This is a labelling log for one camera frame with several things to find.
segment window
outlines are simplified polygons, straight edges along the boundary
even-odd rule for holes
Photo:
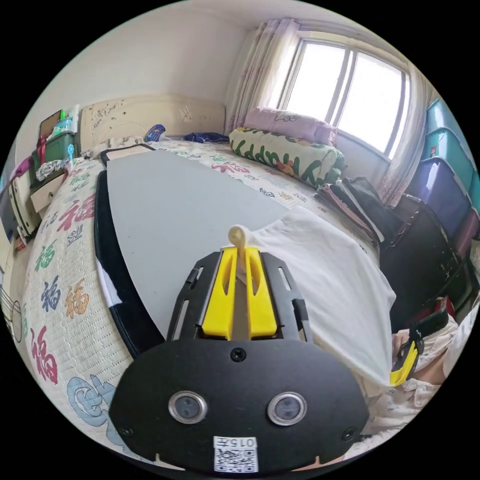
[[[405,126],[408,75],[344,45],[302,41],[281,108],[337,127],[392,158]]]

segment label sticker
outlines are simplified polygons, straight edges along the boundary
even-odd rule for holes
[[[257,439],[254,436],[214,436],[214,471],[236,474],[259,471]]]

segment qr code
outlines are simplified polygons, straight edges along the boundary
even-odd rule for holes
[[[258,472],[257,449],[216,448],[215,471],[239,474]]]

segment window frame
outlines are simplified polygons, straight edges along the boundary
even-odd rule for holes
[[[384,62],[391,67],[400,71],[401,74],[401,86],[400,86],[400,100],[398,102],[398,109],[396,112],[395,122],[393,124],[392,132],[390,138],[388,139],[386,148],[381,152],[387,159],[390,160],[389,155],[392,152],[392,148],[398,139],[400,132],[400,125],[402,122],[402,117],[404,110],[408,111],[410,107],[410,101],[412,93],[410,92],[410,98],[408,104],[405,102],[405,97],[407,94],[407,82],[410,82],[410,75],[408,70],[407,63],[401,58],[397,57],[389,52],[386,52],[378,47],[369,45],[363,41],[359,41],[353,38],[343,37],[341,35],[336,35],[332,33],[324,33],[319,31],[302,31],[298,33],[298,44],[293,56],[293,60],[288,72],[286,82],[283,86],[282,93],[279,99],[278,108],[280,110],[286,110],[287,105],[290,101],[292,95],[292,90],[294,89],[297,76],[302,65],[302,60],[305,55],[305,50],[308,45],[317,44],[325,45],[330,47],[337,47],[344,50],[343,62],[340,68],[340,73],[338,76],[337,84],[333,92],[330,105],[326,114],[325,120],[328,124],[338,128],[338,124],[342,118],[342,114],[345,110],[345,105],[348,100],[350,88],[352,86],[352,81],[354,79],[355,67],[357,65],[358,54],[362,53],[370,57],[376,58],[377,60]],[[351,135],[348,132],[345,132],[346,135],[356,138],[354,135]],[[358,138],[363,144],[368,145],[364,140]],[[370,148],[377,150],[374,146],[368,145]]]

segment ceiling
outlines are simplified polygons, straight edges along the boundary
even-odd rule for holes
[[[358,26],[338,13],[296,0],[184,0],[168,8],[202,11],[247,29],[256,28],[267,20],[281,18],[335,21],[342,25]]]

